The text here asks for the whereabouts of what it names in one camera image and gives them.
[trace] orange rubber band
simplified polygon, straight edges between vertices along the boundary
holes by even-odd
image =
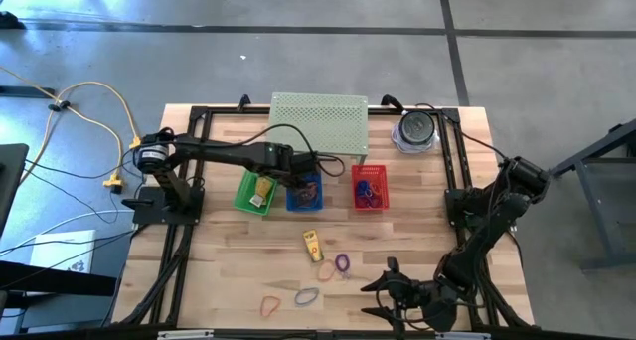
[[[322,273],[322,268],[324,268],[326,264],[330,264],[333,270],[331,270],[331,273],[329,274],[329,276],[320,277],[320,273]],[[335,273],[336,273],[336,264],[330,259],[325,259],[325,262],[322,263],[322,265],[320,265],[320,267],[318,268],[318,281],[320,282],[329,281],[331,280],[331,278],[334,276]]]
[[[271,310],[269,310],[268,313],[264,314],[262,312],[264,305],[265,305],[265,301],[267,301],[267,299],[272,299],[276,301],[276,305],[274,305]],[[271,313],[273,313],[274,311],[276,311],[276,309],[278,309],[278,306],[280,306],[280,298],[276,297],[276,296],[271,296],[271,295],[266,295],[262,298],[262,301],[260,302],[260,316],[262,317],[269,317],[269,315],[271,315]]]

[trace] concrete floor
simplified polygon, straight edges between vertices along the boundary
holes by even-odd
[[[633,30],[634,2],[450,0],[458,28],[554,30]],[[439,0],[4,0],[0,10],[73,21],[443,27]],[[470,104],[487,108],[495,145],[509,155],[550,168],[636,115],[636,40],[459,38],[458,44]],[[363,94],[372,103],[391,93],[407,103],[457,105],[443,36],[8,31],[0,33],[0,61],[45,86],[85,80],[115,86],[142,133],[156,130],[165,103],[238,102],[243,93],[255,102],[268,102],[274,91],[302,91]],[[0,84],[18,83],[0,75]],[[107,92],[79,90],[71,101],[130,139],[125,115]],[[39,99],[3,99],[0,143],[28,143],[33,157],[48,114],[45,105]],[[42,163],[100,173],[116,162],[113,143],[109,134],[63,115]],[[112,209],[97,182],[37,174],[97,209]],[[589,274],[578,269],[602,249],[572,176],[554,182],[547,198],[519,221],[536,322],[550,330],[636,338],[636,268]],[[85,212],[30,179],[17,195],[0,249]],[[121,215],[115,226],[92,217],[62,230],[97,228],[100,236],[109,236],[129,225],[129,215]],[[99,271],[117,275],[126,252],[126,240],[95,252]],[[7,256],[29,257],[29,250]],[[100,319],[108,303],[91,297],[73,301],[83,302],[85,311],[73,314],[72,321]],[[49,311],[56,306],[65,304],[29,311],[25,321],[68,320]],[[8,331],[8,323],[2,321],[0,328]]]

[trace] wooden tabletop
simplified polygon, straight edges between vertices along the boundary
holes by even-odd
[[[186,132],[190,108],[188,104],[167,104],[162,127]],[[465,133],[492,143],[484,108],[461,107],[459,113]],[[315,214],[287,212],[285,190],[279,186],[267,217],[233,207],[242,168],[206,163],[204,212],[193,236],[179,327],[390,330],[386,321],[360,312],[363,307],[377,306],[375,295],[362,293],[360,288],[382,274],[387,256],[395,256],[407,276],[431,279],[441,257],[456,245],[443,208],[447,184],[441,148],[437,145],[419,155],[400,153],[390,139],[391,128],[398,121],[399,116],[369,116],[370,150],[365,163],[387,166],[390,208],[383,212],[354,211],[353,159],[345,159],[347,172],[343,176],[323,175],[324,210]],[[211,138],[236,142],[266,126],[267,115],[215,115]],[[449,133],[449,143],[458,166],[452,135]],[[464,141],[473,184],[486,186],[498,171],[495,155],[475,142]],[[456,177],[461,187],[459,172]],[[338,253],[349,256],[349,279],[335,275],[326,283],[317,280],[318,265],[310,261],[302,239],[302,233],[310,229],[317,230],[326,258],[333,259]],[[165,226],[150,226],[132,241],[114,321],[128,315],[155,280],[165,233]],[[488,262],[494,283],[518,314],[532,323],[513,242],[502,238],[490,251]],[[167,286],[162,319],[168,312],[172,281]],[[296,292],[313,286],[320,288],[318,299],[310,306],[296,307]],[[267,295],[282,302],[277,311],[263,318],[259,308]],[[391,306],[389,298],[381,300]],[[420,315],[419,311],[410,313],[411,317]],[[454,329],[470,329],[463,307],[459,307]]]

